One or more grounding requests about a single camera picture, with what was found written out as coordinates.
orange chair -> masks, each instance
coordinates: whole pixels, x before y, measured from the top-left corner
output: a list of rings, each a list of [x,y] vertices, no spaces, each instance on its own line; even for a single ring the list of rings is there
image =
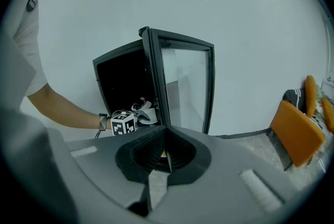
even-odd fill
[[[281,101],[270,127],[296,167],[308,162],[325,141],[319,127],[288,101]]]

open box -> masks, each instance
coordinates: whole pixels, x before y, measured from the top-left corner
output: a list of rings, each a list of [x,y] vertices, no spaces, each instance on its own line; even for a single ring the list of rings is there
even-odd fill
[[[214,47],[184,36],[144,27],[142,39],[93,61],[109,115],[131,110],[140,97],[152,102],[158,125],[208,133],[214,95]]]

white object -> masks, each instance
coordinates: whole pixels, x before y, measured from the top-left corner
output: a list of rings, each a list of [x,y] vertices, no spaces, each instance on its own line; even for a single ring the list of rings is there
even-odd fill
[[[253,199],[266,212],[272,212],[282,206],[283,202],[254,173],[252,169],[240,173],[242,181],[247,186]]]
[[[152,103],[150,101],[146,101],[144,106],[141,107],[139,110],[135,110],[135,108],[133,106],[131,107],[131,110],[133,110],[133,111],[143,111],[143,110],[146,110],[148,108],[151,108],[151,106],[152,106]]]
[[[150,120],[146,120],[146,118],[138,118],[138,121],[142,124],[150,125],[150,124],[155,124],[157,120],[157,115],[156,115],[156,110],[154,108],[146,109],[144,110],[144,113],[146,113],[149,117]]]
[[[111,128],[115,136],[136,131],[134,115],[125,113],[111,118]]]
[[[91,147],[88,147],[88,148],[83,148],[83,149],[80,149],[80,150],[71,151],[71,155],[73,157],[79,157],[79,156],[93,154],[94,152],[97,152],[97,151],[98,150],[95,146],[91,146]]]
[[[32,11],[27,10],[28,3],[34,7]],[[4,14],[3,27],[36,71],[35,77],[26,92],[26,96],[32,95],[47,83],[37,42],[39,29],[38,0],[12,0]]]

